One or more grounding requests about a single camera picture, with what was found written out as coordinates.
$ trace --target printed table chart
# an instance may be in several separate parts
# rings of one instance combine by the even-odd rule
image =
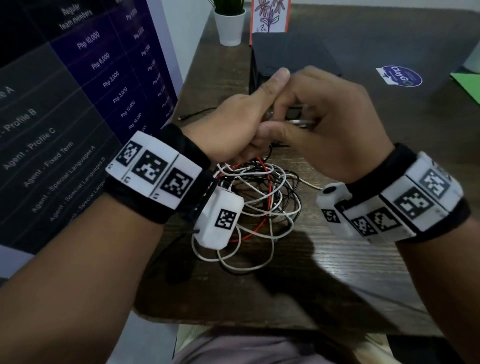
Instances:
[[[35,254],[177,98],[146,0],[8,1],[0,13],[0,243]]]

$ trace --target orange border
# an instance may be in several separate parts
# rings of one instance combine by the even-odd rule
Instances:
[[[253,34],[253,7],[255,5],[255,0],[252,0],[252,10],[250,12],[250,41],[249,44],[252,45],[252,34]],[[288,30],[288,22],[290,20],[290,8],[292,5],[292,0],[288,0],[287,6],[287,20],[285,21],[285,33]]]

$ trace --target potted plant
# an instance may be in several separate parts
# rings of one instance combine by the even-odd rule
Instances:
[[[215,10],[215,23],[220,44],[234,47],[240,44],[245,21],[244,0],[208,0]]]

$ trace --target wristband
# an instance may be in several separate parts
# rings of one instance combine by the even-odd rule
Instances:
[[[170,124],[158,138],[133,135],[107,166],[105,190],[153,222],[166,223],[177,210],[194,224],[216,186],[209,167],[208,157]]]
[[[328,185],[317,204],[337,236],[371,243],[431,240],[470,216],[458,181],[402,144],[360,180]]]

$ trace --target fingernail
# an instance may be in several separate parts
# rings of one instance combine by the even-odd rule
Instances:
[[[272,78],[282,84],[286,84],[288,79],[290,78],[290,71],[287,68],[282,67],[277,72],[274,73]]]

